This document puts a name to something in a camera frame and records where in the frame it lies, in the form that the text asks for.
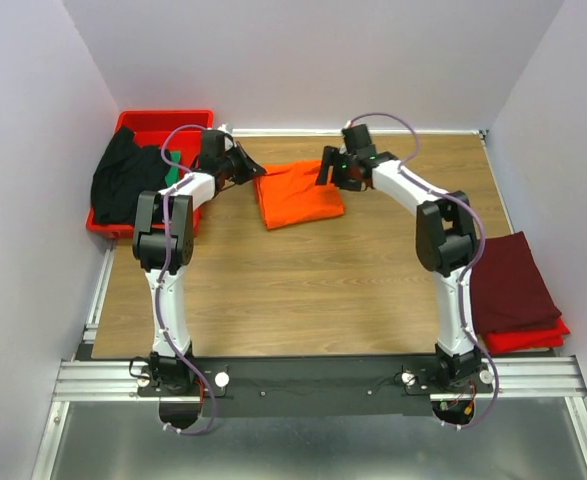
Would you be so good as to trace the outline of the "green t-shirt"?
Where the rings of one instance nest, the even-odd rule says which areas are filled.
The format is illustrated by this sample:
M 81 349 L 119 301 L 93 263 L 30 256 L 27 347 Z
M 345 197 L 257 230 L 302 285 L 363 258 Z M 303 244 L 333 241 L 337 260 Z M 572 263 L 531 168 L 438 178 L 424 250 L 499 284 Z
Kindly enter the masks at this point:
M 181 162 L 181 152 L 180 151 L 171 151 L 170 152 L 170 159 L 172 166 L 169 168 L 166 176 L 165 176 L 165 183 L 167 186 L 171 186 L 179 181 L 180 179 L 180 169 L 178 166 Z

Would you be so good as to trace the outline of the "folded maroon t-shirt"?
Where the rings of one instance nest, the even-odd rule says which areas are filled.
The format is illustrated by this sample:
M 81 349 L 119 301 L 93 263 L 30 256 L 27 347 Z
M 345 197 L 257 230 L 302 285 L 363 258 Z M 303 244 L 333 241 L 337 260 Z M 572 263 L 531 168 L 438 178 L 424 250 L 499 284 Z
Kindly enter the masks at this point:
M 470 291 L 480 335 L 552 329 L 561 317 L 522 232 L 486 241 Z

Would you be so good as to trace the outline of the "red plastic bin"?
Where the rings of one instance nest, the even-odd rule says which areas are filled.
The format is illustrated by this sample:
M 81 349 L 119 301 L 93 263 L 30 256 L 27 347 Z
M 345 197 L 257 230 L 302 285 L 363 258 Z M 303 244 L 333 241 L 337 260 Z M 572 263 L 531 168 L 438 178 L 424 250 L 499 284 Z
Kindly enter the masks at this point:
M 169 134 L 183 125 L 197 125 L 201 128 L 213 126 L 214 113 L 211 110 L 129 110 L 120 114 L 115 127 L 117 131 L 125 126 L 134 133 L 134 141 L 139 146 L 157 145 L 161 147 Z M 191 167 L 200 151 L 200 129 L 184 130 L 169 141 L 168 150 L 179 152 L 180 164 Z M 133 226 L 125 224 L 99 225 L 95 221 L 93 209 L 89 210 L 86 228 L 108 240 L 130 239 Z

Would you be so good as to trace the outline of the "aluminium frame rail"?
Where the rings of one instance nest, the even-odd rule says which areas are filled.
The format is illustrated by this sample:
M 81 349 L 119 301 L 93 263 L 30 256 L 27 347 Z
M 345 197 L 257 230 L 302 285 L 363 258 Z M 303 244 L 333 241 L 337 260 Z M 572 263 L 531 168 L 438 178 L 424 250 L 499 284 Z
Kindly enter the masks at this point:
M 206 205 L 187 274 L 199 355 L 417 353 L 436 338 L 434 292 L 412 216 L 345 193 L 343 217 L 269 232 L 249 186 Z M 503 361 L 479 426 L 432 417 L 222 419 L 165 432 L 130 359 L 151 343 L 148 293 L 127 241 L 105 254 L 77 353 L 58 373 L 38 479 L 587 479 L 587 388 L 574 358 Z

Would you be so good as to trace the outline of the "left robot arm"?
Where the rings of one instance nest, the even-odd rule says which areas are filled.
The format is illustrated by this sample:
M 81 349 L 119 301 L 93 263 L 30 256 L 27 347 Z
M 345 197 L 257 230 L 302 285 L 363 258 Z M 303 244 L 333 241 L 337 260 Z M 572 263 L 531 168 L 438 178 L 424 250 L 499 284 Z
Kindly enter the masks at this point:
M 242 185 L 265 174 L 223 124 L 203 129 L 200 152 L 180 180 L 139 195 L 132 251 L 147 280 L 153 306 L 153 346 L 147 371 L 138 381 L 171 393 L 200 385 L 202 375 L 189 355 L 191 335 L 185 314 L 184 278 L 194 250 L 194 213 L 227 183 Z

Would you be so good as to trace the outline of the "folded red t-shirt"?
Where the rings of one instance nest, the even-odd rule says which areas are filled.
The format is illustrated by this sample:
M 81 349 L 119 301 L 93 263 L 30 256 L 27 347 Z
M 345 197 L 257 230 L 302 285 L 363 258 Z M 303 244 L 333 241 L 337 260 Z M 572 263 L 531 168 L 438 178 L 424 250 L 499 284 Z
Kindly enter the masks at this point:
M 561 347 L 571 331 L 561 318 L 550 329 L 487 333 L 483 339 L 491 354 L 507 354 L 520 350 Z

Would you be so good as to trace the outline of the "orange t-shirt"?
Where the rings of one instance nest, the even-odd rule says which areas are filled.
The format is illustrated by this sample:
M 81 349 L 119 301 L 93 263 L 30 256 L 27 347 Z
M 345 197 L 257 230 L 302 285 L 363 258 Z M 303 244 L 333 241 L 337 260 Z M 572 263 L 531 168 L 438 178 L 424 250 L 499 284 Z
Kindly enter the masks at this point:
M 338 189 L 317 185 L 320 161 L 267 165 L 253 180 L 255 198 L 267 230 L 337 218 L 345 214 Z

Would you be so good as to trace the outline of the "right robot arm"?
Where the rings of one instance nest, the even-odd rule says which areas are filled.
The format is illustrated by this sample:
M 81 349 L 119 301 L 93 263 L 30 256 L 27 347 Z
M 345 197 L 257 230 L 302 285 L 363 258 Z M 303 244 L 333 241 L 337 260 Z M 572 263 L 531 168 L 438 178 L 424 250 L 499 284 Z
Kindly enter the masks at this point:
M 479 372 L 482 351 L 472 324 L 470 277 L 484 253 L 479 217 L 462 191 L 438 188 L 408 168 L 406 160 L 379 152 L 368 127 L 349 124 L 343 144 L 323 149 L 318 185 L 348 191 L 371 187 L 414 215 L 415 250 L 432 274 L 439 333 L 430 380 L 442 389 L 458 387 Z

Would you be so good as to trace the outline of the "black t-shirt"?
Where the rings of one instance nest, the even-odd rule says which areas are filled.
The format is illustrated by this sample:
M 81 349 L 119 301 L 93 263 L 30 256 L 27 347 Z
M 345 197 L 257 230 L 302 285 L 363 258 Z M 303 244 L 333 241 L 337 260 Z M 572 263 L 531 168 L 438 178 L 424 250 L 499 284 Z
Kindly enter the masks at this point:
M 169 168 L 160 147 L 139 146 L 132 130 L 120 127 L 93 174 L 90 201 L 96 223 L 133 225 L 139 195 L 166 188 Z

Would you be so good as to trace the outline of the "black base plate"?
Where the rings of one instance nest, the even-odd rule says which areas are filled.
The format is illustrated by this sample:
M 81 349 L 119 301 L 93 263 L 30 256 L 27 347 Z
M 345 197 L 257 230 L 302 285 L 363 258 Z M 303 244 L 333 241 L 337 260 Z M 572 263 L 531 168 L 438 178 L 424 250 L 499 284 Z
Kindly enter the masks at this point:
M 174 424 L 196 418 L 444 415 L 467 424 L 493 373 L 469 354 L 447 362 L 434 354 L 294 357 L 163 357 L 130 366 L 142 397 L 160 400 Z

